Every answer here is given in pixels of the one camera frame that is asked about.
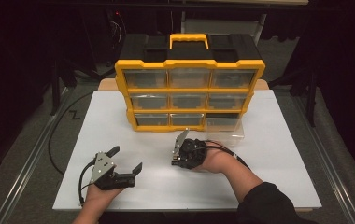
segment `black sleeve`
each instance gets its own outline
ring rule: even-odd
[[[276,185],[264,182],[252,189],[238,205],[242,224],[315,224],[297,216],[293,203]]]

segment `organizer handle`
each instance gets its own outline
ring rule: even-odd
[[[169,48],[172,49],[174,41],[204,41],[205,48],[209,49],[207,44],[206,35],[204,34],[172,34],[169,36]]]

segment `black cable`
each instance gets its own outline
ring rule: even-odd
[[[55,130],[56,128],[58,127],[59,123],[61,122],[61,119],[64,117],[64,114],[70,109],[70,107],[72,107],[75,103],[77,103],[79,100],[81,100],[82,98],[86,97],[86,96],[89,96],[93,94],[93,92],[89,92],[81,97],[79,97],[76,101],[74,101],[72,104],[70,104],[70,106],[62,113],[62,115],[59,117],[59,119],[57,120],[55,126],[52,128],[51,130],[51,134],[50,134],[50,138],[49,138],[49,142],[48,142],[48,151],[49,151],[49,157],[50,157],[50,161],[52,163],[52,166],[55,168],[55,170],[61,174],[61,175],[64,175],[64,172],[62,172],[58,166],[55,164],[53,158],[52,158],[52,154],[51,154],[51,140],[52,140],[52,136],[54,135],[55,133]]]
[[[211,140],[205,140],[205,142],[211,142],[211,143],[217,144],[217,145],[219,145],[219,147],[218,147],[218,146],[206,146],[206,147],[198,147],[198,148],[196,148],[195,150],[200,150],[200,149],[204,149],[204,148],[206,148],[206,149],[211,149],[211,148],[219,149],[219,150],[221,150],[221,151],[223,151],[223,152],[226,152],[226,153],[232,155],[233,157],[236,157],[236,159],[237,159],[239,162],[241,162],[241,163],[242,163],[243,165],[245,165],[248,169],[250,169],[249,166],[244,162],[244,160],[242,160],[238,155],[236,155],[234,152],[232,152],[232,150],[230,150],[228,147],[225,147],[225,146],[223,146],[223,145],[221,145],[221,144],[219,144],[219,143],[217,143],[217,142],[213,142],[213,141],[211,141]]]
[[[84,167],[84,169],[81,171],[81,174],[80,174],[80,176],[79,176],[79,181],[78,181],[78,198],[79,198],[79,203],[81,204],[81,206],[84,204],[84,197],[82,197],[82,190],[85,188],[85,187],[87,187],[87,186],[89,186],[89,185],[86,185],[86,186],[84,186],[84,187],[81,187],[81,184],[82,184],[82,177],[84,176],[84,174],[85,174],[85,172],[88,170],[88,168],[90,168],[91,166],[93,166],[94,165],[94,162],[95,162],[95,160],[93,160],[93,161],[91,161],[90,163],[88,163],[85,167]]]

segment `hand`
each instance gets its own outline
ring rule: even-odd
[[[87,197],[85,199],[85,204],[93,203],[102,211],[106,210],[110,205],[111,201],[119,195],[124,189],[111,189],[111,190],[101,190],[94,184],[88,186]]]
[[[212,142],[206,142],[206,144],[210,147],[219,147],[219,145]],[[199,165],[194,170],[204,169],[211,173],[223,173],[226,165],[228,165],[229,162],[235,161],[236,159],[228,153],[216,148],[210,148],[207,150],[206,158],[202,165]]]
[[[73,223],[97,223],[113,199],[124,189],[101,190],[94,184],[88,186],[85,203]]]

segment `drawer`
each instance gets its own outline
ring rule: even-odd
[[[168,114],[135,114],[137,126],[167,126]]]
[[[129,89],[166,87],[164,69],[124,69],[122,72]]]
[[[208,109],[241,109],[246,98],[245,93],[210,93]]]
[[[134,93],[130,94],[133,109],[166,109],[167,94]]]
[[[207,139],[226,147],[236,146],[245,137],[240,118],[206,118],[205,130]]]
[[[207,68],[174,68],[168,70],[171,88],[207,88],[210,70]]]
[[[171,107],[174,109],[203,109],[206,93],[171,93]]]
[[[171,114],[171,124],[176,126],[200,126],[204,114]]]
[[[248,88],[255,73],[252,69],[215,69],[211,88]]]

